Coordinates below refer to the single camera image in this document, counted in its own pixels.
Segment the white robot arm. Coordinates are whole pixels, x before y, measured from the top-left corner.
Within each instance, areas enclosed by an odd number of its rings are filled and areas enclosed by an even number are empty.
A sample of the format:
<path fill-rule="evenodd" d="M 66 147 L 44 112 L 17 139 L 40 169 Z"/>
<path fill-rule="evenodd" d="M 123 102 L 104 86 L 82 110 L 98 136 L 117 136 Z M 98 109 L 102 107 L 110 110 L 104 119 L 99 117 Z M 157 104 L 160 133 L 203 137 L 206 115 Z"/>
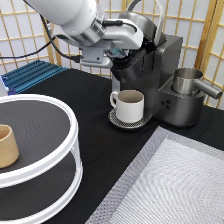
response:
<path fill-rule="evenodd" d="M 141 47 L 142 31 L 127 19 L 106 19 L 96 0 L 24 1 L 81 46 L 111 41 L 118 49 Z"/>

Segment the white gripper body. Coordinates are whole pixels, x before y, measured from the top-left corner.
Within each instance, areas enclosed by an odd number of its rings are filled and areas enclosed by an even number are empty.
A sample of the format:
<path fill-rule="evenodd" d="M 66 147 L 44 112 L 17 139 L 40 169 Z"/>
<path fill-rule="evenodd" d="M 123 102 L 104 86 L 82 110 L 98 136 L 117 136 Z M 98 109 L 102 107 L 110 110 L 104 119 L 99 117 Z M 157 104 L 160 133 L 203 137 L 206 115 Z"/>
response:
<path fill-rule="evenodd" d="M 142 45 L 142 31 L 128 19 L 102 20 L 98 25 L 103 34 L 96 46 L 104 51 L 138 50 Z"/>

